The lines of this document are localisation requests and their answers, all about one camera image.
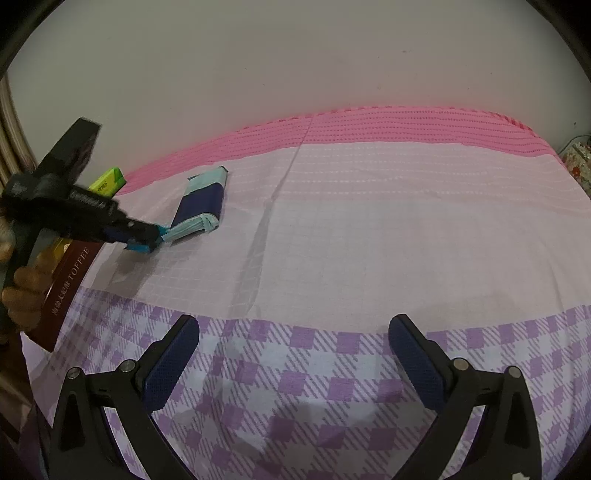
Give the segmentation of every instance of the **purple gingham pattern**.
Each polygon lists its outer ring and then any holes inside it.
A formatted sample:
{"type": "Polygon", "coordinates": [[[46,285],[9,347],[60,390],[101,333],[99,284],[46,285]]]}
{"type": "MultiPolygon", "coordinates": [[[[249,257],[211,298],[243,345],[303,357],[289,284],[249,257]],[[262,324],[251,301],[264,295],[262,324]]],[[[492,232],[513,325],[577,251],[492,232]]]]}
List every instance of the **purple gingham pattern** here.
{"type": "MultiPolygon", "coordinates": [[[[580,306],[521,323],[426,334],[448,356],[467,358],[475,368],[502,371],[518,365],[523,370],[547,479],[568,461],[589,428],[589,312],[580,306]]],[[[139,357],[179,315],[81,288],[49,369],[56,378],[73,365],[88,373],[113,369],[125,358],[139,357]]],[[[434,419],[384,333],[197,319],[197,351],[154,418],[198,478],[385,480],[434,419]]],[[[475,410],[447,474],[461,465],[481,412],[475,410]]],[[[115,412],[108,416],[130,468],[144,475],[115,412]]]]}

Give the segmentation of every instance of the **bed sheet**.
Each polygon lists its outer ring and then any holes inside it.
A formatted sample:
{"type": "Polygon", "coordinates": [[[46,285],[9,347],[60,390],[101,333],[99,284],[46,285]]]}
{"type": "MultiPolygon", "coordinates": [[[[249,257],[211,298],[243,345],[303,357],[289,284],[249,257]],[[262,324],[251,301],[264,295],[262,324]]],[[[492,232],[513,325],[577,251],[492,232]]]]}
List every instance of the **bed sheet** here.
{"type": "Polygon", "coordinates": [[[128,175],[121,206],[170,223],[186,178],[218,164],[217,231],[150,256],[106,245],[56,351],[26,343],[50,419],[68,368],[112,369],[191,313],[199,346],[154,416],[199,478],[391,478],[433,420],[385,341],[404,312],[451,357],[525,372],[555,476],[590,424],[591,208],[542,139],[458,109],[297,117],[128,175]]]}

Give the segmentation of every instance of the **pink fabric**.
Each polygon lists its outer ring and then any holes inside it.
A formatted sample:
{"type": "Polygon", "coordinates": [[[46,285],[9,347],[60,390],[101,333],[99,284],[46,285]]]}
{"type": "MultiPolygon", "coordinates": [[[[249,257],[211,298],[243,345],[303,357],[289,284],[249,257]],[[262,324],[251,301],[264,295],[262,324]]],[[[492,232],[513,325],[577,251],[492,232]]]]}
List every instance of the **pink fabric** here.
{"type": "Polygon", "coordinates": [[[128,183],[121,194],[193,167],[279,148],[379,141],[459,142],[522,157],[555,155],[531,128],[498,113],[454,108],[363,107],[292,117],[222,135],[127,174],[128,183]]]}

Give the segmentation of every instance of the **wall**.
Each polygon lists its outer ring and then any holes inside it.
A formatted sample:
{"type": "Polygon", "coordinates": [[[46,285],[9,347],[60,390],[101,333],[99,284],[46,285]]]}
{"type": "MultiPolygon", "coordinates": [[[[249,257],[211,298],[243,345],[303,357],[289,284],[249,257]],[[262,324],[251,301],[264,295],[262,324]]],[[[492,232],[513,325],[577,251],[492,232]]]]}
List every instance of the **wall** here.
{"type": "Polygon", "coordinates": [[[555,148],[591,129],[591,84],[525,0],[67,0],[9,74],[38,157],[77,117],[103,124],[85,182],[347,106],[493,110],[555,148]]]}

